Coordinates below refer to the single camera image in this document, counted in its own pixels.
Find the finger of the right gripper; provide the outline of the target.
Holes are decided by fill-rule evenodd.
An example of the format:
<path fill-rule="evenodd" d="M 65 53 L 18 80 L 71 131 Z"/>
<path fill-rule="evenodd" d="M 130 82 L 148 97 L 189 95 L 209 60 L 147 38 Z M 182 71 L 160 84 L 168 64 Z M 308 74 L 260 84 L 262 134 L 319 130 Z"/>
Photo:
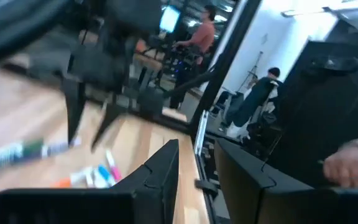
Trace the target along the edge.
<path fill-rule="evenodd" d="M 72 145 L 85 108 L 85 84 L 76 80 L 64 79 L 62 90 L 67 108 L 68 143 Z"/>
<path fill-rule="evenodd" d="M 121 114 L 124 114 L 125 112 L 126 108 L 123 106 L 117 104 L 106 104 L 104 117 L 91 144 L 91 152 L 94 152 L 96 150 L 97 143 L 99 142 L 107 128 L 114 122 L 116 118 L 118 118 Z"/>

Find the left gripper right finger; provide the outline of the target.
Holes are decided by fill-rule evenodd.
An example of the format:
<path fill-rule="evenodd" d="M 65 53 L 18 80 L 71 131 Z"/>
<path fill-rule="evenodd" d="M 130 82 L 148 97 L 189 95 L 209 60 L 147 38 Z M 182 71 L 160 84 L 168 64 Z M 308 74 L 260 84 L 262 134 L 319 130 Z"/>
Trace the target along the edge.
<path fill-rule="evenodd" d="M 233 223 L 334 223 L 334 199 L 280 172 L 225 139 L 214 156 L 219 183 Z"/>

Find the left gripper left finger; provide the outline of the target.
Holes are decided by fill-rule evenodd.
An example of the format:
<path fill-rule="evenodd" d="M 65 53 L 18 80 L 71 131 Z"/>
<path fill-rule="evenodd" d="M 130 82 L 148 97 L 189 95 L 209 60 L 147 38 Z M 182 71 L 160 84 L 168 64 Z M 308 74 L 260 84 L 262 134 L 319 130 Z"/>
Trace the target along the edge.
<path fill-rule="evenodd" d="M 112 212 L 118 223 L 173 222 L 178 187 L 179 142 L 171 139 L 112 188 Z"/>

